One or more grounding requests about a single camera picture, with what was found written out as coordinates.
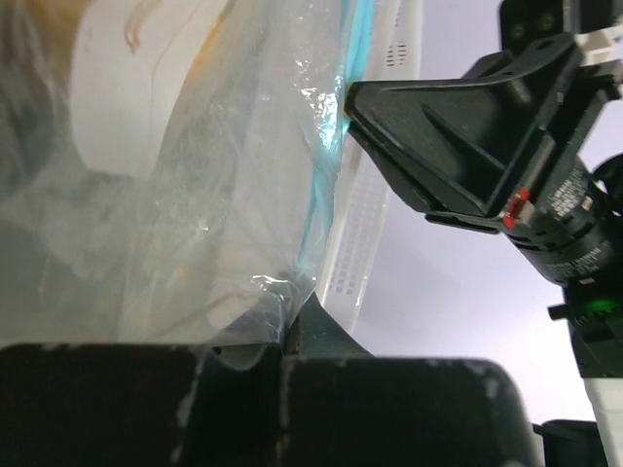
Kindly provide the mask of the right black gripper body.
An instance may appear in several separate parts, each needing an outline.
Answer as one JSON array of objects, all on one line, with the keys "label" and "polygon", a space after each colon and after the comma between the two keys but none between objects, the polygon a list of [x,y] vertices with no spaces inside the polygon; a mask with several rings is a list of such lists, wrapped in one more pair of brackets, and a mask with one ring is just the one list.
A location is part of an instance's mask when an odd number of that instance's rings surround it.
[{"label": "right black gripper body", "polygon": [[569,90],[556,97],[547,133],[554,152],[529,189],[531,224],[512,243],[564,300],[549,307],[568,323],[584,378],[622,375],[622,158],[589,170],[577,152],[607,103],[622,96],[619,1],[504,1],[499,7],[503,49],[519,56],[529,47],[571,34],[581,51]]}]

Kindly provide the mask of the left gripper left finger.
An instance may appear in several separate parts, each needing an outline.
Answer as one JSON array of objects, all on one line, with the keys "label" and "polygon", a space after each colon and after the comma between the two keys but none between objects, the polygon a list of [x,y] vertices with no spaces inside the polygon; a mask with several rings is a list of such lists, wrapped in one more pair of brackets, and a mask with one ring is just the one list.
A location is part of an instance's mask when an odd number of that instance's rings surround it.
[{"label": "left gripper left finger", "polygon": [[262,466],[275,344],[16,344],[1,352],[5,466]]}]

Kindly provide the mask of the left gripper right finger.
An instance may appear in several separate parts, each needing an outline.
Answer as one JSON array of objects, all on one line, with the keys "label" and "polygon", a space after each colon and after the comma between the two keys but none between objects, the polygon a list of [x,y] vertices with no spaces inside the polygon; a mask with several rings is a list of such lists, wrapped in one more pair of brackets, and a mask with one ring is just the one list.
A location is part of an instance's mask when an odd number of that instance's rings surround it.
[{"label": "left gripper right finger", "polygon": [[376,357],[310,298],[280,365],[283,466],[534,466],[510,376],[479,359]]}]

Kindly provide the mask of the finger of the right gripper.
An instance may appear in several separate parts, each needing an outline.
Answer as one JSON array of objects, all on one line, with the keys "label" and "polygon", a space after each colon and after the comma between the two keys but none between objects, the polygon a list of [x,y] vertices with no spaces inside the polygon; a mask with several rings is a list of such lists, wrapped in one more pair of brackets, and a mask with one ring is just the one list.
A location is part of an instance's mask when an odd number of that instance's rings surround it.
[{"label": "finger of the right gripper", "polygon": [[488,54],[458,79],[359,81],[345,111],[392,190],[422,213],[499,214],[582,61],[573,35]]}]

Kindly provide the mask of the clear blue-zipper zip bag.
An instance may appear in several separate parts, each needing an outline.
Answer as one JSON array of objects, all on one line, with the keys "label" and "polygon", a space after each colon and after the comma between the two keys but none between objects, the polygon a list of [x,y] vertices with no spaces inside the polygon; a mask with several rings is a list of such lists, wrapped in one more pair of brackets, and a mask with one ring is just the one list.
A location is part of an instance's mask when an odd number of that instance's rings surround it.
[{"label": "clear blue-zipper zip bag", "polygon": [[334,220],[371,1],[5,1],[1,342],[273,343]]}]

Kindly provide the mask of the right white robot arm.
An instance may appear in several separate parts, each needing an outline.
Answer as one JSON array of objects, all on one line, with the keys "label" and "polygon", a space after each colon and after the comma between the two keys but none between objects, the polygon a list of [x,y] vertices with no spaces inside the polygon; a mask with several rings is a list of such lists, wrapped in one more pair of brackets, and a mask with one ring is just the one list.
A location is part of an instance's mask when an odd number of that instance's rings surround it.
[{"label": "right white robot arm", "polygon": [[618,1],[503,1],[500,49],[460,78],[356,81],[349,134],[433,224],[503,234],[564,300],[595,418],[535,433],[549,466],[622,462],[622,159],[579,150],[622,96]]}]

